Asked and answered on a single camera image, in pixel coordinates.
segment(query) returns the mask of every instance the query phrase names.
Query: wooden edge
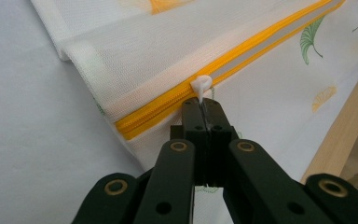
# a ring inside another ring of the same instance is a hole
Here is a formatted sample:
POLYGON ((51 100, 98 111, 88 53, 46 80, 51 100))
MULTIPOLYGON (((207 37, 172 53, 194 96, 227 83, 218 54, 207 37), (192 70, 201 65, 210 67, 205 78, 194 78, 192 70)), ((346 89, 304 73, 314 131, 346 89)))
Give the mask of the wooden edge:
POLYGON ((301 183, 308 176, 326 173, 339 176, 358 135, 358 82, 330 127, 301 183))

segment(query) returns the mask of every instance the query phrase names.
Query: zipper pull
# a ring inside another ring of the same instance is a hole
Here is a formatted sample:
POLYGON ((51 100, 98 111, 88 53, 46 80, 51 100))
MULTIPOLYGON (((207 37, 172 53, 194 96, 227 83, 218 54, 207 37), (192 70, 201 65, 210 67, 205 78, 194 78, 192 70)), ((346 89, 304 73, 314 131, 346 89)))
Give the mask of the zipper pull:
POLYGON ((199 96, 199 103, 202 104, 203 93, 212 85, 212 78, 210 76, 199 76, 190 82, 193 91, 199 96))

